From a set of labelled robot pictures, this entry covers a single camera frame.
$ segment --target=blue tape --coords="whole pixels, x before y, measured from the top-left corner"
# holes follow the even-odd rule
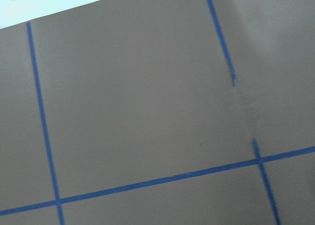
[[[227,171],[227,170],[231,170],[231,169],[247,167],[247,166],[251,166],[251,165],[255,165],[255,164],[257,164],[256,160],[248,160],[248,161],[242,161],[242,162],[237,162],[237,163],[231,163],[231,164],[218,166],[218,167],[212,167],[212,168],[208,168],[208,169],[204,169],[204,170],[200,170],[200,171],[183,173],[183,174],[179,174],[179,175],[172,176],[172,177],[164,177],[164,178],[154,179],[154,180],[150,180],[150,181],[146,181],[146,182],[135,183],[135,184],[127,185],[127,186],[116,187],[116,188],[112,188],[112,189],[71,196],[71,197],[61,199],[61,203],[71,203],[71,202],[84,200],[84,199],[90,199],[90,198],[99,197],[99,196],[103,196],[103,195],[126,192],[126,191],[139,189],[139,188],[143,188],[143,187],[150,187],[150,186],[154,186],[154,185],[158,185],[158,184],[179,181],[179,180],[192,178],[192,177],[198,177],[198,176],[207,175],[207,174],[211,174],[211,173],[217,173],[217,172]]]
[[[55,205],[56,205],[56,201],[54,200],[38,203],[38,204],[26,205],[22,207],[13,208],[13,209],[2,210],[0,211],[0,216],[21,213],[21,212],[25,212],[29,210],[41,209],[41,208],[46,208],[46,207],[55,206]]]
[[[234,69],[233,62],[232,62],[232,59],[230,57],[229,51],[227,49],[227,45],[226,45],[226,42],[225,42],[225,39],[224,39],[224,36],[223,36],[223,32],[221,30],[221,26],[220,26],[220,23],[219,23],[219,19],[218,19],[217,13],[216,13],[215,6],[214,6],[212,0],[207,0],[207,2],[208,2],[208,6],[209,6],[209,9],[210,9],[211,15],[212,15],[213,23],[215,25],[215,28],[216,28],[216,31],[217,31],[217,34],[218,34],[218,37],[219,37],[219,40],[220,40],[220,44],[221,44],[222,51],[224,53],[224,57],[226,59],[228,68],[229,68],[230,73],[231,73],[231,77],[232,77],[232,80],[233,80],[233,86],[236,86],[235,69]]]
[[[241,167],[247,167],[247,166],[251,166],[251,165],[255,165],[255,164],[258,164],[258,165],[261,164],[262,165],[263,162],[282,160],[282,159],[287,159],[290,157],[300,156],[300,155],[304,155],[304,154],[315,153],[315,146],[313,146],[313,147],[309,147],[309,148],[305,148],[305,149],[301,149],[301,150],[294,150],[294,151],[290,151],[290,152],[286,152],[286,153],[281,153],[281,154],[276,154],[276,155],[271,155],[271,156],[266,156],[266,157],[261,158],[260,152],[258,150],[258,144],[257,144],[256,140],[253,141],[253,146],[254,146],[254,150],[255,150],[255,155],[257,157],[257,159],[254,159],[254,160],[231,163],[231,164],[222,165],[222,166],[218,166],[218,167],[212,167],[212,168],[208,168],[208,169],[204,169],[204,170],[200,170],[200,171],[194,171],[194,172],[179,174],[179,175],[175,175],[172,177],[164,177],[164,178],[159,178],[159,179],[150,180],[150,181],[146,181],[146,182],[135,183],[135,184],[127,185],[127,186],[116,187],[116,188],[112,188],[112,189],[107,189],[107,190],[102,190],[102,191],[97,191],[97,192],[92,192],[92,193],[87,193],[87,194],[75,195],[75,196],[59,199],[59,203],[60,204],[71,203],[71,202],[80,201],[80,200],[84,200],[84,199],[90,199],[90,198],[99,197],[99,196],[103,196],[103,195],[126,192],[126,191],[139,189],[139,188],[143,188],[143,187],[149,187],[149,186],[154,186],[154,185],[158,185],[158,184],[163,184],[163,183],[168,183],[168,182],[173,182],[173,181],[179,181],[179,180],[183,180],[183,179],[187,179],[187,178],[198,177],[198,176],[203,176],[203,175],[212,174],[212,173],[218,173],[218,172],[222,172],[222,171],[228,171],[228,170],[241,168]],[[264,168],[263,168],[263,172],[265,175],[264,178],[267,179],[266,172],[265,172]],[[0,211],[0,216],[24,212],[24,211],[33,210],[33,209],[45,208],[45,207],[54,206],[54,205],[57,205],[57,201],[55,201],[55,200],[47,201],[47,202],[43,202],[43,203],[38,203],[38,204],[33,204],[33,205],[27,205],[27,206],[13,208],[13,209],[2,210],[2,211]]]
[[[267,177],[267,173],[266,173],[263,161],[261,160],[261,157],[260,157],[259,147],[258,147],[258,143],[257,143],[256,139],[254,139],[252,141],[252,145],[253,145],[253,148],[254,148],[254,152],[255,152],[255,155],[256,155],[257,162],[258,162],[258,166],[259,166],[259,170],[260,170],[260,173],[261,173],[261,177],[262,177],[262,180],[264,182],[265,189],[267,191],[267,194],[268,194],[268,197],[269,197],[269,201],[270,201],[270,204],[271,204],[271,207],[272,207],[272,211],[274,213],[277,225],[281,225],[281,221],[280,221],[280,217],[279,217],[279,214],[278,214],[276,201],[275,201],[274,195],[273,195],[272,190],[271,190],[271,186],[270,186],[270,183],[269,183],[269,180],[268,180],[268,177]]]
[[[277,155],[270,155],[261,158],[263,162],[271,162],[275,160],[282,160],[282,159],[287,159],[290,157],[295,157],[295,156],[300,156],[300,155],[305,155],[305,154],[310,154],[310,153],[315,153],[315,146],[305,148],[305,149],[300,149],[300,150],[294,150],[286,153],[281,153]]]
[[[39,112],[40,112],[43,134],[44,134],[44,139],[45,139],[45,146],[46,146],[47,158],[48,158],[48,163],[49,163],[49,168],[50,168],[50,174],[51,174],[51,179],[52,179],[55,198],[56,198],[56,206],[57,206],[57,210],[58,210],[58,216],[59,216],[60,224],[64,225],[63,211],[62,211],[62,207],[61,207],[61,203],[60,203],[58,183],[57,183],[54,161],[53,161],[53,156],[52,156],[51,147],[50,147],[50,141],[49,141],[49,135],[48,135],[48,130],[47,130],[47,124],[46,124],[43,98],[42,98],[41,89],[40,89],[40,82],[39,82],[39,75],[38,75],[38,69],[37,69],[37,61],[36,61],[36,55],[35,55],[35,48],[34,48],[34,42],[33,42],[31,23],[27,22],[26,26],[27,26],[27,30],[28,30],[30,52],[31,52],[31,61],[32,61],[32,65],[33,65],[34,80],[35,80],[35,86],[36,86],[36,92],[37,92],[37,100],[38,100]]]

